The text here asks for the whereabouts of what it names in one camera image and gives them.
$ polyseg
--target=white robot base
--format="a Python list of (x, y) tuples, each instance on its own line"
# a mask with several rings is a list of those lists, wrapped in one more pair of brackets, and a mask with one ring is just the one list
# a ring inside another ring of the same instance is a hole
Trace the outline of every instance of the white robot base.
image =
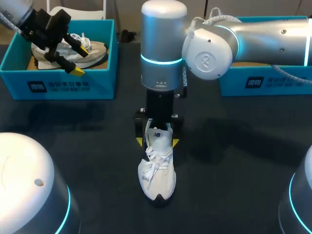
[(280, 201), (279, 225), (283, 234), (312, 234), (312, 147)]
[(78, 205), (35, 140), (0, 133), (0, 233), (78, 234)]

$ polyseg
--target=blue box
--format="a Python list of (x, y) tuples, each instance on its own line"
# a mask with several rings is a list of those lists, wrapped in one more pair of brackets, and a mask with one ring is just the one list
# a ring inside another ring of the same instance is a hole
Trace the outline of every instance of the blue box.
[(69, 33), (108, 45), (107, 69), (84, 69), (82, 77), (63, 70), (27, 71), (31, 43), (15, 34), (0, 66), (0, 75), (14, 100), (113, 99), (118, 41), (113, 20), (73, 20)]
[[(290, 17), (240, 17), (242, 22), (306, 19)], [(312, 80), (312, 67), (281, 66), (294, 76)], [(312, 94), (312, 86), (285, 78), (271, 66), (232, 66), (219, 79), (222, 96), (302, 95)]]

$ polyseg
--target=shoelace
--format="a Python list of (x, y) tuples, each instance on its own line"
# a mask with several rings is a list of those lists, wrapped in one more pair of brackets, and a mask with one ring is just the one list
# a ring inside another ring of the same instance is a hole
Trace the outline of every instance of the shoelace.
[(91, 48), (90, 39), (86, 38), (84, 36), (84, 33), (82, 33), (82, 37), (75, 33), (71, 33), (70, 35), (72, 36), (72, 38), (79, 40), (81, 44), (83, 45), (83, 47), (86, 48), (86, 50)]
[(172, 148), (170, 148), (170, 150), (165, 154), (154, 151), (152, 147), (148, 147), (145, 152), (150, 160), (146, 163), (146, 165), (149, 165), (150, 167), (146, 171), (142, 172), (142, 176), (143, 179), (148, 181), (148, 188), (150, 188), (151, 181), (156, 172), (158, 170), (168, 169), (170, 157), (172, 155)]

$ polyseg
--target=shoe sole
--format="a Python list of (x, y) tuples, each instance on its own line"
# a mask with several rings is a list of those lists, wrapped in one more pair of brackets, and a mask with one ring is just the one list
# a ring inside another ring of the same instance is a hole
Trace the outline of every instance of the shoe sole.
[(142, 191), (144, 192), (145, 196), (148, 198), (148, 200), (155, 206), (164, 206), (166, 205), (169, 201), (170, 201), (170, 198), (172, 197), (174, 191), (175, 191), (175, 188), (176, 188), (176, 172), (174, 172), (174, 187), (172, 189), (172, 192), (170, 193), (169, 197), (167, 199), (164, 199), (161, 194), (158, 194), (155, 198), (155, 200), (152, 200), (150, 199), (147, 194), (145, 193), (144, 189), (143, 189), (143, 186), (141, 184), (141, 180), (139, 179), (139, 182), (140, 182), (140, 185), (141, 185), (141, 188), (142, 188)]
[[(89, 69), (101, 65), (102, 63), (107, 61), (107, 59), (108, 54), (105, 54), (102, 57), (99, 57), (91, 62), (76, 63), (76, 66), (81, 69)], [(38, 61), (36, 58), (35, 58), (35, 67), (37, 67), (38, 70), (56, 70), (61, 68), (61, 66), (57, 62), (50, 63), (49, 61)]]

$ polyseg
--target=small hole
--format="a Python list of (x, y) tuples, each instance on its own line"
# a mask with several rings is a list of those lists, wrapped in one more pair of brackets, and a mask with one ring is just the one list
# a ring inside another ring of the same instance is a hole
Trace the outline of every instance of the small hole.
[(44, 182), (41, 179), (35, 179), (35, 184), (39, 187), (44, 186)]

